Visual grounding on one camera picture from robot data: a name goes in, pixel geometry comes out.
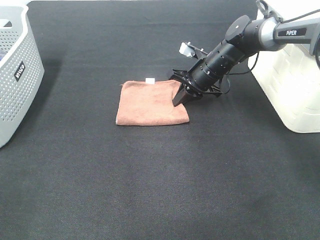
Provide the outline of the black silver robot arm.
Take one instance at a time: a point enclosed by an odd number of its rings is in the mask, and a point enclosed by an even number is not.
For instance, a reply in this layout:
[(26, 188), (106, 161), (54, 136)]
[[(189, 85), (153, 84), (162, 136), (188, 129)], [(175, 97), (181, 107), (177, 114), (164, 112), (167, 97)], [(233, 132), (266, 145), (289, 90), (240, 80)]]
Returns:
[(309, 44), (309, 53), (320, 54), (320, 20), (304, 20), (301, 16), (285, 21), (276, 12), (264, 14), (262, 19), (252, 20), (247, 15), (236, 19), (225, 33), (224, 39), (209, 53), (182, 42), (179, 52), (197, 59), (190, 70), (173, 70), (171, 78), (180, 82), (174, 96), (174, 106), (198, 100), (203, 95), (220, 96), (216, 83), (221, 83), (230, 70), (245, 59), (261, 51), (275, 52), (286, 44)]

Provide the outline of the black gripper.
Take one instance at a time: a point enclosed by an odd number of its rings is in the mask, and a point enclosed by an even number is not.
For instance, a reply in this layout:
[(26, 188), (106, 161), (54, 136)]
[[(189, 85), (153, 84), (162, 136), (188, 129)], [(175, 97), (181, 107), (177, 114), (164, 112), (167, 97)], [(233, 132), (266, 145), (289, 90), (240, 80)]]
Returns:
[(204, 95), (219, 97), (223, 94), (220, 87), (215, 85), (220, 79), (201, 69), (194, 71), (173, 69), (170, 78), (181, 83), (172, 99), (174, 107), (200, 100)]

